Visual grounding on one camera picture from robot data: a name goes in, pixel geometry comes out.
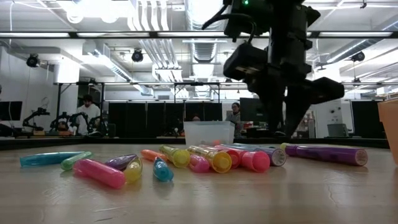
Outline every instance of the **desk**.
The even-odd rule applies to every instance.
[[[104,161],[159,145],[85,144],[0,151],[0,223],[397,223],[398,169],[388,150],[368,150],[366,167],[288,158],[257,174],[174,171],[172,183],[152,176],[121,190],[62,172],[59,165],[19,167],[19,157],[92,151]]]

